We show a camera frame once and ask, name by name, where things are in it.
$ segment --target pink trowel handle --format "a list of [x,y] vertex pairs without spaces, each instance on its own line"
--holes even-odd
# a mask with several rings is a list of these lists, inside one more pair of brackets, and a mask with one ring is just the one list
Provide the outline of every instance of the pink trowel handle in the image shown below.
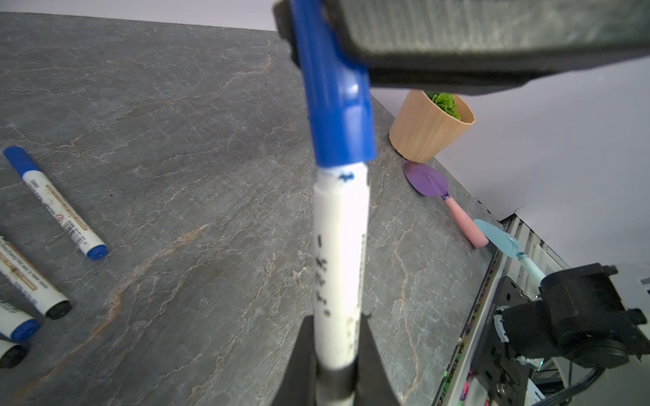
[[474,224],[467,213],[461,209],[453,197],[445,198],[445,204],[451,212],[451,215],[456,219],[456,223],[458,223],[460,229],[463,230],[463,233],[465,233],[465,236],[472,243],[474,248],[483,248],[488,244],[487,237],[483,235],[481,230],[478,229],[478,226]]

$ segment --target blue marker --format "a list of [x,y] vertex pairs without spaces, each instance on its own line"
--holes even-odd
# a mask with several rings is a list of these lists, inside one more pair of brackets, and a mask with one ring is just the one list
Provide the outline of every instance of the blue marker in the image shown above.
[[317,406],[352,406],[370,188],[377,155],[368,69],[347,60],[321,0],[291,0],[317,165],[314,346]]
[[33,336],[40,324],[11,303],[0,300],[0,333],[11,341],[22,342]]
[[106,244],[63,198],[24,149],[6,148],[5,157],[84,255],[94,260],[108,255],[109,249],[106,248]]

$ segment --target black marker cap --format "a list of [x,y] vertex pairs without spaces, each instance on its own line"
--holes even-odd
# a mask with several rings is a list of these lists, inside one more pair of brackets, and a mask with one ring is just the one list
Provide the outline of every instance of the black marker cap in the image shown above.
[[45,317],[51,318],[52,320],[56,320],[62,318],[71,310],[72,310],[72,305],[70,304],[70,301],[64,300],[50,307],[47,313],[45,313]]
[[0,357],[0,368],[13,368],[20,363],[26,356],[29,350],[20,344],[11,347]]

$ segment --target black cable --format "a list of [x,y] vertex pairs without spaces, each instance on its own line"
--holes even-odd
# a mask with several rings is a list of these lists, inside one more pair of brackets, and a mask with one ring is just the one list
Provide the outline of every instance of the black cable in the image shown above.
[[583,390],[587,389],[589,386],[591,386],[592,383],[596,382],[596,379],[598,379],[603,374],[604,371],[605,371],[604,368],[595,368],[591,370],[591,372],[586,377],[584,377],[582,381],[568,388],[564,388],[558,393],[553,394],[546,399],[540,400],[539,402],[535,403],[533,406],[557,405],[558,403],[565,401],[566,399],[575,396],[578,393],[582,392]]
[[[567,379],[567,388],[571,386],[573,380],[573,361],[569,361],[569,378]],[[558,403],[559,406],[569,406],[573,401],[573,397],[566,398],[564,401]]]

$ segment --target whiteboard marker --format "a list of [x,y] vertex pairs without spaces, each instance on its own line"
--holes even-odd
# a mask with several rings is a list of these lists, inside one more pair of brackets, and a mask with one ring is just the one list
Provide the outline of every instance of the whiteboard marker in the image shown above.
[[29,350],[20,344],[0,340],[0,368],[13,368],[22,361]]
[[377,151],[368,69],[345,59],[322,0],[291,0],[314,143],[314,347],[317,406],[352,406],[370,188]]
[[11,341],[26,341],[40,325],[29,314],[7,301],[0,300],[0,334]]
[[106,244],[63,198],[24,149],[15,146],[6,148],[5,157],[84,255],[94,260],[108,255]]
[[56,320],[72,310],[63,296],[14,246],[0,236],[0,272],[14,284],[45,317]]

